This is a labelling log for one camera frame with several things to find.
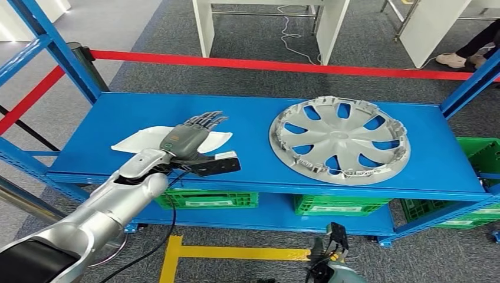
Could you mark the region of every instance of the white cable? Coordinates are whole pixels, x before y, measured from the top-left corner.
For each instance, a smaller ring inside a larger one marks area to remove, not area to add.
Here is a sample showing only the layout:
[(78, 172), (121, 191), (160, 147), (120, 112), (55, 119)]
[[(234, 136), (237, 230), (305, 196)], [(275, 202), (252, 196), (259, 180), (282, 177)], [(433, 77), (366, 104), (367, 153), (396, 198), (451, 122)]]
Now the white cable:
[(420, 68), (409, 68), (409, 69), (405, 69), (405, 70), (421, 70), (421, 69), (425, 68), (425, 66), (427, 66), (428, 63), (430, 63), (432, 60), (435, 60), (436, 58), (437, 58), (437, 56), (432, 57), (431, 59), (427, 60), (427, 62), (425, 62), (425, 64), (423, 64), (422, 67), (420, 67)]
[[(279, 6), (279, 7), (277, 8), (277, 10), (278, 10), (280, 13), (284, 14), (285, 12), (283, 12), (283, 10), (282, 10), (282, 9), (283, 9), (283, 8), (286, 8), (286, 7), (288, 7), (288, 6), (291, 6), (291, 5), (283, 5), (283, 6)], [(291, 37), (291, 38), (301, 38), (301, 37), (302, 37), (302, 35), (300, 35), (300, 34), (289, 34), (289, 33), (287, 33), (288, 23), (290, 23), (290, 19), (289, 19), (288, 17), (286, 17), (286, 16), (284, 16), (283, 18), (285, 18), (285, 27), (281, 30), (281, 34), (283, 35), (283, 36), (281, 37), (281, 41), (285, 44), (285, 48), (286, 48), (288, 51), (292, 51), (293, 53), (296, 53), (296, 54), (298, 54), (298, 55), (302, 55), (302, 56), (304, 56), (305, 58), (307, 58), (307, 60), (309, 61), (309, 63), (311, 63), (312, 65), (318, 65), (318, 64), (315, 64), (315, 63), (312, 61), (312, 59), (311, 59), (311, 57), (309, 57), (309, 55), (304, 54), (304, 53), (301, 53), (301, 52), (298, 52), (297, 50), (293, 50), (292, 48), (288, 47), (288, 43), (287, 43), (287, 41), (285, 40), (285, 38), (287, 38), (287, 37)], [(320, 55), (321, 55), (321, 54), (318, 54), (318, 57), (316, 58), (316, 59), (320, 62), (320, 64), (319, 64), (319, 65), (321, 65)]]

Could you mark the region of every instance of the green plastic crate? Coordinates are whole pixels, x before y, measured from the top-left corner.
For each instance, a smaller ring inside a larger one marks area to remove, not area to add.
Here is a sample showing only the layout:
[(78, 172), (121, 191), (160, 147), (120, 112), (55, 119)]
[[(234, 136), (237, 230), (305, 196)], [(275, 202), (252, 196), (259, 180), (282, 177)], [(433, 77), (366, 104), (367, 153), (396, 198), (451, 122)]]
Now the green plastic crate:
[[(493, 137), (458, 137), (458, 143), (476, 172), (500, 173), (500, 139)], [(493, 186), (500, 180), (484, 180)]]
[(156, 198), (156, 202), (165, 209), (171, 208), (167, 194), (176, 209), (256, 208), (259, 205), (259, 193), (169, 189)]
[(404, 216), (408, 222), (419, 219), (435, 210), (451, 205), (446, 200), (401, 199)]
[(436, 225), (438, 228), (455, 228), (455, 229), (472, 229), (484, 224), (498, 220), (496, 215), (474, 214), (470, 213), (465, 216), (452, 219)]
[(392, 199), (349, 196), (294, 195), (297, 215), (366, 216)]
[[(402, 199), (404, 215), (408, 222), (453, 204), (446, 200)], [(446, 221), (435, 227), (471, 229), (492, 221), (500, 220), (500, 203), (476, 210), (475, 212)]]

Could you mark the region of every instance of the yellow floor marking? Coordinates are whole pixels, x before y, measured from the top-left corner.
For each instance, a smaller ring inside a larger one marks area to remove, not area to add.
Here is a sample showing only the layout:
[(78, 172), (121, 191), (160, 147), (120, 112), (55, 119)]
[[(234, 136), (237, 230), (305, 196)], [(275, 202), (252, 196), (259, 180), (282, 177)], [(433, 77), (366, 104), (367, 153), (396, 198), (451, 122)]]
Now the yellow floor marking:
[(159, 283), (174, 283), (179, 258), (229, 258), (264, 261), (308, 261), (308, 249), (183, 246), (182, 236), (170, 236)]
[(182, 246), (184, 258), (260, 259), (264, 261), (307, 261), (308, 249), (236, 248), (224, 246)]
[(159, 283), (174, 283), (179, 253), (182, 248), (182, 236), (170, 236), (163, 260)]

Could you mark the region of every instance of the red barrier tape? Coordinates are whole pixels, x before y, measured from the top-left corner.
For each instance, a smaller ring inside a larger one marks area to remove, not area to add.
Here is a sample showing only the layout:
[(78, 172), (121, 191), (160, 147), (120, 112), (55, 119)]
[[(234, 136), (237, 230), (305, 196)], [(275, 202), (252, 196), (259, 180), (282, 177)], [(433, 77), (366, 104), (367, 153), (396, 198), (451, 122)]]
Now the red barrier tape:
[(392, 78), (426, 78), (431, 80), (456, 80), (465, 81), (471, 73), (428, 71), (428, 70), (402, 70), (371, 67), (351, 66), (317, 66), (311, 64), (285, 63), (273, 61), (240, 60), (227, 58), (203, 58), (185, 55), (150, 54), (138, 52), (91, 50), (96, 59), (148, 62), (159, 64), (191, 65), (203, 67), (222, 67), (252, 70), (289, 71), (301, 73), (319, 73), (333, 75), (359, 75), (371, 77)]
[(48, 73), (7, 115), (0, 120), (0, 135), (6, 132), (28, 109), (35, 104), (61, 77), (64, 71), (57, 66)]

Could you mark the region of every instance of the robot finger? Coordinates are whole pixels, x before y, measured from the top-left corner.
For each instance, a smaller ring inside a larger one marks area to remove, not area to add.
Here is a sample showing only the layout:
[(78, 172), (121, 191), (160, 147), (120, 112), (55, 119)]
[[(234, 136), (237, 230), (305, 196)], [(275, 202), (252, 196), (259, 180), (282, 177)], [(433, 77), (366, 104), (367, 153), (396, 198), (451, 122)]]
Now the robot finger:
[(222, 111), (213, 111), (210, 113), (210, 115), (206, 116), (203, 120), (199, 121), (198, 124), (200, 124), (202, 127), (207, 127), (207, 125), (210, 124), (210, 122), (217, 117), (217, 115), (221, 114)]
[(195, 121), (196, 121), (199, 117), (200, 117), (200, 116), (193, 116), (193, 117), (191, 117), (191, 118), (187, 119), (187, 120), (184, 122), (184, 124), (194, 124), (194, 123), (195, 123)]
[(213, 121), (211, 121), (210, 123), (208, 123), (205, 127), (209, 130), (212, 130), (215, 126), (217, 126), (218, 124), (220, 124), (221, 122), (227, 120), (229, 117), (228, 116), (222, 116), (222, 117), (219, 117)]
[(205, 113), (201, 114), (200, 117), (205, 119), (205, 118), (210, 117), (211, 115), (212, 115), (212, 112), (205, 112)]
[(193, 120), (193, 124), (199, 124), (201, 120), (203, 120), (203, 117), (197, 116), (197, 118)]

